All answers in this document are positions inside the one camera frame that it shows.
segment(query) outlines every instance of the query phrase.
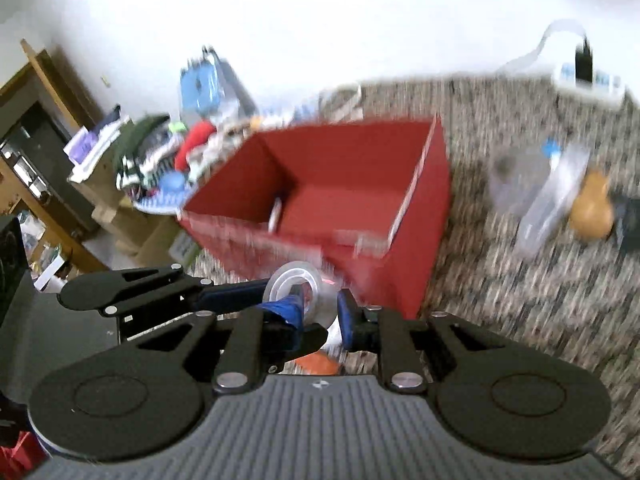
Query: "gray ribbed panel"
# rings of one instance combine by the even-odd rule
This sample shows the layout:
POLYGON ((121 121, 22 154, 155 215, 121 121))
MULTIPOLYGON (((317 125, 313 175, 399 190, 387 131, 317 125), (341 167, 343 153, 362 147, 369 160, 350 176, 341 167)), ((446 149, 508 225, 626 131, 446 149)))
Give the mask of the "gray ribbed panel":
POLYGON ((614 480, 585 455, 561 465, 502 462, 459 443, 424 400, 373 376, 269 376, 220 399, 176 446, 118 465, 55 457, 31 480, 614 480))

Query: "white cable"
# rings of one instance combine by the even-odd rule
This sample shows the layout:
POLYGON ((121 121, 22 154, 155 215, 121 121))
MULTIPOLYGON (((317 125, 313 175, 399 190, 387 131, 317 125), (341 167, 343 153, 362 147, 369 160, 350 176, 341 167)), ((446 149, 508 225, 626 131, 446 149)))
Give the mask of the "white cable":
POLYGON ((501 66, 498 72, 517 72, 518 70, 524 70, 531 66, 540 56, 542 49, 545 47, 546 40, 556 32, 573 32, 574 34, 582 36, 585 40, 587 38, 584 27, 576 20, 555 20, 546 28, 545 33, 540 39, 540 43, 538 43, 538 46, 534 50, 501 66))

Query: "dark green cloth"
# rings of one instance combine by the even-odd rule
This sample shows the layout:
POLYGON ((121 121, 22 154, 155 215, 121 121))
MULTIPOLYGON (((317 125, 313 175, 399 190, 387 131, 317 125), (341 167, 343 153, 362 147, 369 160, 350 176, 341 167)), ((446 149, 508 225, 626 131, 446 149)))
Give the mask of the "dark green cloth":
POLYGON ((137 123, 123 124, 120 128, 120 136, 114 143, 113 171, 119 173, 122 169, 122 158, 126 156, 134 159, 140 144, 152 131, 168 120, 168 114, 159 114, 145 116, 137 123))

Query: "speckled carpet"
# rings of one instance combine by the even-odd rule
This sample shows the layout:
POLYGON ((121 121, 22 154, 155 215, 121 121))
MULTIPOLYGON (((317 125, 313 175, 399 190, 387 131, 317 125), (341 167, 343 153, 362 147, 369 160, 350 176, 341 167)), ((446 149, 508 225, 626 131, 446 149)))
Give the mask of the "speckled carpet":
MULTIPOLYGON (((452 207, 423 313, 447 310, 591 370, 613 409, 598 451, 640 478, 640 254, 622 257, 613 241, 577 242, 563 227, 531 262, 513 254, 517 222, 495 215, 486 196, 490 150, 578 140, 612 188, 640 196, 640 110, 613 112, 558 97, 545 80, 456 78, 364 87, 365 118, 439 112, 446 128, 452 207)), ((192 268, 235 281, 208 255, 192 268)), ((371 356, 341 356, 362 373, 371 356)))

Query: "black plug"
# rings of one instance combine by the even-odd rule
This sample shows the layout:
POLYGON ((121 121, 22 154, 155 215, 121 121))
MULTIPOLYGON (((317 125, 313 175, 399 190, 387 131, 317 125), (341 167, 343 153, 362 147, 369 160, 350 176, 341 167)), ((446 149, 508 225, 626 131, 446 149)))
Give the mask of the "black plug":
POLYGON ((593 83, 593 56, 586 38, 583 49, 575 49, 575 78, 583 83, 593 83))

